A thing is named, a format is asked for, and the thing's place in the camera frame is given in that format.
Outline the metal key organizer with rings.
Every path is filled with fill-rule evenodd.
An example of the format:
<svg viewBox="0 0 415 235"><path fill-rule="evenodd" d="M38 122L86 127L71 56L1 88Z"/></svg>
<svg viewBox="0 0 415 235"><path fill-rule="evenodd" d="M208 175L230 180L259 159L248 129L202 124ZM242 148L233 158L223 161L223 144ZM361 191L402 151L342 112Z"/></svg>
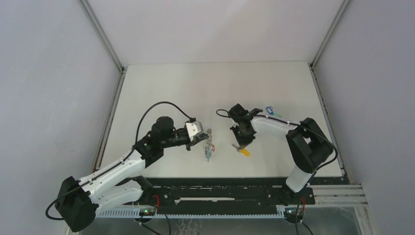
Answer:
<svg viewBox="0 0 415 235"><path fill-rule="evenodd" d="M212 130L207 129L206 134L208 134L209 138L205 141L205 157L206 157L207 162L209 162L213 154L213 152L211 151L211 147L212 145L214 145L212 143Z"/></svg>

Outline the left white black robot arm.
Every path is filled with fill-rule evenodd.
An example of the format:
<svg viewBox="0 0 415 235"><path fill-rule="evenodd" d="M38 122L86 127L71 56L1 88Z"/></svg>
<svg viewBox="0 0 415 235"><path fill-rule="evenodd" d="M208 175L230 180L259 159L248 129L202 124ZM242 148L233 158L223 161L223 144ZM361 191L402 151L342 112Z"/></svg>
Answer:
<svg viewBox="0 0 415 235"><path fill-rule="evenodd" d="M153 191L134 180L138 173L155 163L170 147L191 147L208 139L202 124L191 119L175 128L170 117L160 117L151 130L117 161L80 179L70 176L60 187L53 203L72 232L88 227L102 212L119 205L139 201L149 203Z"/></svg>

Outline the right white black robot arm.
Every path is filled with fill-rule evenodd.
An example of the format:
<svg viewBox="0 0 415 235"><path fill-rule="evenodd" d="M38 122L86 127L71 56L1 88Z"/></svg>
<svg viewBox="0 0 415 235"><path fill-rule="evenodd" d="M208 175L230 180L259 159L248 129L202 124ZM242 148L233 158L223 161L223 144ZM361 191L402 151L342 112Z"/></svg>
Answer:
<svg viewBox="0 0 415 235"><path fill-rule="evenodd" d="M256 110L244 115L229 114L233 121L231 130L240 148L245 148L255 140L255 134L282 136L288 144L295 166L286 179L283 199L290 204L302 198L302 189L307 186L317 171L327 165L326 160L334 153L335 145L327 139L321 128L312 118L295 122L261 115Z"/></svg>

